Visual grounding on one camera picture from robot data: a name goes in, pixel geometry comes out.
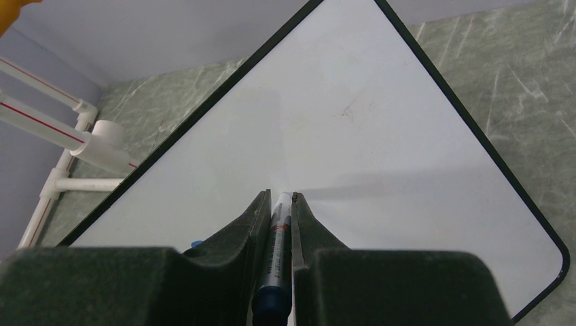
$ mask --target light purple wall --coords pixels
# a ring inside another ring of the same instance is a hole
[[[10,29],[0,38],[0,56],[66,90],[96,104],[101,89],[55,55]],[[71,108],[0,73],[6,94],[71,126]],[[0,260],[14,250],[22,237],[48,173],[62,148],[0,121]]]

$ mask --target whiteboard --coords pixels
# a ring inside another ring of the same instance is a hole
[[[477,255],[516,318],[567,269],[565,246],[383,1],[308,3],[64,243],[184,251],[266,188],[302,192],[350,248]]]

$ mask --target whiteboard black border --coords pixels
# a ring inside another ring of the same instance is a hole
[[[513,321],[516,323],[522,317],[532,310],[540,301],[542,301],[550,292],[552,292],[566,277],[570,266],[570,254],[566,245],[562,242],[558,234],[554,231],[550,223],[546,220],[542,212],[538,209],[536,204],[532,201],[526,190],[520,185],[520,182],[510,171],[508,165],[504,163],[502,157],[498,154],[496,149],[492,146],[486,135],[482,132],[480,127],[476,124],[470,113],[464,108],[458,97],[452,91],[450,86],[446,83],[440,72],[436,69],[434,64],[430,61],[428,56],[424,53],[422,48],[418,45],[412,34],[407,30],[404,23],[398,18],[396,13],[392,10],[390,5],[384,0],[374,0],[382,13],[390,20],[396,31],[402,36],[406,44],[410,47],[414,55],[418,58],[422,66],[428,71],[434,82],[438,85],[444,96],[450,101],[456,112],[460,115],[464,123],[468,125],[474,136],[478,139],[480,144],[488,152],[488,155],[494,160],[494,163],[500,168],[506,179],[510,182],[512,187],[516,190],[518,195],[524,201],[526,206],[530,209],[532,214],[536,217],[542,228],[548,233],[554,244],[558,247],[562,254],[562,267],[558,277],[554,279],[550,285],[544,289],[537,297],[535,297],[526,307],[524,307],[516,316]],[[284,24],[267,42],[260,47],[238,70],[236,70],[225,82],[222,83],[212,95],[210,95],[205,102],[203,102],[197,110],[195,110],[164,142],[162,142],[156,150],[154,150],[138,168],[136,168],[125,180],[111,192],[80,224],[74,228],[60,242],[60,246],[69,246],[76,241],[114,202],[122,196],[128,188],[130,188],[158,159],[166,153],[204,114],[206,114],[226,93],[231,90],[236,83],[238,83],[258,62],[264,58],[278,43],[280,43],[286,35],[288,35],[301,21],[309,15],[323,0],[311,0],[302,9],[300,9],[286,24]]]

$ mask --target white wall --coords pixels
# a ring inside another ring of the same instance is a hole
[[[389,2],[414,24],[530,1]],[[14,28],[105,86],[248,56],[305,2],[50,0],[26,6]]]
[[[96,103],[100,88],[35,42],[10,29],[0,38],[0,56],[15,62],[67,92]],[[56,119],[75,125],[69,107],[0,73],[0,88],[10,96]],[[18,246],[40,189],[62,148],[0,121],[0,260]]]

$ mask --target white pvc pipe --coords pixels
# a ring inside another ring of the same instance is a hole
[[[20,81],[36,88],[40,92],[43,92],[52,98],[55,98],[56,100],[64,103],[65,105],[68,105],[69,107],[74,108],[80,104],[80,100],[78,98],[75,98],[74,96],[66,93],[65,91],[57,88],[45,80],[34,76],[32,73],[4,58],[0,58],[0,71],[3,71],[8,75],[19,79]]]
[[[38,201],[38,205],[36,205],[36,209],[32,214],[32,218],[30,218],[28,227],[24,231],[22,239],[20,239],[18,248],[31,247],[36,244],[38,236],[46,222],[46,217],[50,213],[55,201],[56,200],[52,198],[40,197],[40,201]]]
[[[61,192],[111,192],[123,179],[59,179],[56,180],[56,189]]]
[[[91,124],[94,123],[94,117],[96,117],[96,114],[80,114],[78,116],[78,123],[76,123],[76,127],[74,129],[79,132],[88,131]],[[56,163],[54,170],[61,171],[61,175],[63,177],[67,177],[68,170],[70,169],[73,161],[74,157],[70,154],[68,149],[65,149],[62,152],[58,163]],[[59,195],[60,193],[55,190],[53,178],[48,178],[44,184],[42,192],[40,193],[40,200],[36,205],[36,209],[34,210],[34,213],[28,222],[28,226],[24,231],[24,235],[20,239],[18,248],[31,247],[36,244],[40,235],[40,231],[44,227],[46,219],[52,210],[52,206],[58,199]]]
[[[6,95],[0,102],[0,120],[65,149],[76,150],[85,142],[82,132]]]
[[[122,148],[124,145],[124,127],[115,122],[107,120],[96,121],[92,134],[116,148]]]

